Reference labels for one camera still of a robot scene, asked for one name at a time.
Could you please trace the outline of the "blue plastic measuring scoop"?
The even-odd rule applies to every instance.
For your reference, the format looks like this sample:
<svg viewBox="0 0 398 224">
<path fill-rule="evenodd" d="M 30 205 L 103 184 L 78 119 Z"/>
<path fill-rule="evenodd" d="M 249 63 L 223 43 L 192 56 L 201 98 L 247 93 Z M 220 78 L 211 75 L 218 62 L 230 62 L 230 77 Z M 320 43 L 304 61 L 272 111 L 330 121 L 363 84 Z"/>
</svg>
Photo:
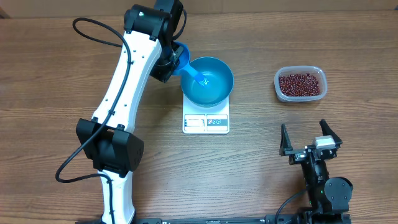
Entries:
<svg viewBox="0 0 398 224">
<path fill-rule="evenodd" d="M 181 42 L 175 42 L 175 43 L 179 47 L 181 47 L 182 50 L 180 51 L 180 55 L 178 57 L 179 65 L 174 70 L 173 75 L 183 75 L 184 73 L 186 73 L 187 75 L 191 76 L 200 86 L 202 86 L 203 88 L 208 88 L 210 84 L 207 77 L 204 76 L 204 74 L 202 74 L 198 70 L 195 70 L 190 65 L 191 53 L 188 47 Z"/>
</svg>

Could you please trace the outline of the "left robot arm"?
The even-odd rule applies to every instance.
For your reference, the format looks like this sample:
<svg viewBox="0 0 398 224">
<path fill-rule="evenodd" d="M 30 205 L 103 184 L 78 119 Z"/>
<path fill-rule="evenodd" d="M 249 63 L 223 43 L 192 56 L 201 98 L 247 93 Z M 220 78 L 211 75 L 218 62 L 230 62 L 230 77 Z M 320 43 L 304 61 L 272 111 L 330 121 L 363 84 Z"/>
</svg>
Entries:
<svg viewBox="0 0 398 224">
<path fill-rule="evenodd" d="M 91 119 L 80 119 L 76 134 L 80 150 L 101 179 L 104 212 L 98 223 L 132 223 L 132 177 L 144 142 L 136 137 L 136 114 L 149 77 L 163 83 L 180 64 L 175 43 L 186 15 L 180 1 L 156 1 L 149 8 L 133 5 L 124 15 L 124 33 L 117 33 L 121 54 L 108 90 Z"/>
</svg>

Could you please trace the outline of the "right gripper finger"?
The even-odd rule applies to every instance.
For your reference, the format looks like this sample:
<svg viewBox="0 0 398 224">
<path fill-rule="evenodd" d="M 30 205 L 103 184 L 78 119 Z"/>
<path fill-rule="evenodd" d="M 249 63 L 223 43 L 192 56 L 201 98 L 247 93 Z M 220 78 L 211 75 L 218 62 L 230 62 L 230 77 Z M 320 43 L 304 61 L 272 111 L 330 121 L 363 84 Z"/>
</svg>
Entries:
<svg viewBox="0 0 398 224">
<path fill-rule="evenodd" d="M 290 142 L 287 128 L 286 128 L 285 124 L 282 124 L 281 125 L 281 141 L 280 141 L 279 155 L 286 156 L 286 155 L 291 154 L 292 151 L 293 151 L 293 147 Z"/>
<path fill-rule="evenodd" d="M 324 136 L 331 136 L 335 142 L 336 148 L 340 148 L 343 141 L 341 138 L 329 127 L 324 119 L 320 120 L 320 126 Z"/>
</svg>

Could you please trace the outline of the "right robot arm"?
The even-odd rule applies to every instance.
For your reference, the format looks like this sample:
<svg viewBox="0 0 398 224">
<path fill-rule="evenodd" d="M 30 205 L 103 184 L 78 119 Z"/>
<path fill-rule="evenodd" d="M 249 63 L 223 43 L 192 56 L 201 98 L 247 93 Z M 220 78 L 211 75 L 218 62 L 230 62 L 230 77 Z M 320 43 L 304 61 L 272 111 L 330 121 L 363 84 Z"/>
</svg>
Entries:
<svg viewBox="0 0 398 224">
<path fill-rule="evenodd" d="M 307 193 L 310 206 L 302 207 L 292 215 L 288 223 L 351 223 L 349 201 L 353 184 L 345 177 L 329 177 L 326 161 L 334 159 L 343 141 L 323 119 L 320 121 L 322 136 L 311 145 L 294 149 L 287 128 L 281 125 L 280 156 L 287 156 L 290 165 L 301 165 L 305 189 L 288 198 L 278 209 L 274 221 L 280 220 L 282 209 L 293 199 Z"/>
</svg>

